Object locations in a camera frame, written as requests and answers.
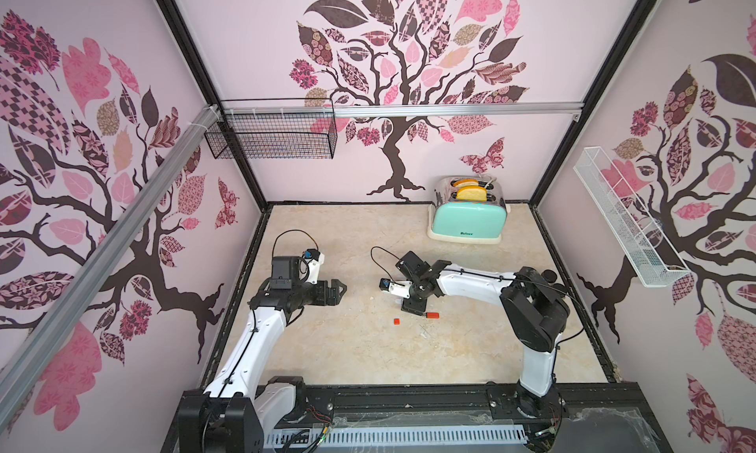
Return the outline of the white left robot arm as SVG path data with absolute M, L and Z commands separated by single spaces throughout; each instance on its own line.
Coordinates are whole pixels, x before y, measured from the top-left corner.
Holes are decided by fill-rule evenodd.
M 245 331 L 217 377 L 200 392 L 182 395 L 177 412 L 180 452 L 261 452 L 279 421 L 304 410 L 303 380 L 261 376 L 294 311 L 338 305 L 348 286 L 338 279 L 276 288 L 271 279 L 249 301 Z

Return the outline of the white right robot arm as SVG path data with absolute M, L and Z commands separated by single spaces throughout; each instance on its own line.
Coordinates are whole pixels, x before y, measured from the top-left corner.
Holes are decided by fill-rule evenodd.
M 381 291 L 403 299 L 405 312 L 427 315 L 432 297 L 462 297 L 504 309 L 523 346 L 523 366 L 515 385 L 515 405 L 529 419 L 544 418 L 559 405 L 555 365 L 557 345 L 570 315 L 565 290 L 555 274 L 529 266 L 516 272 L 495 273 L 464 268 L 448 260 L 429 264 L 410 251 L 396 264 L 404 278 L 383 278 Z

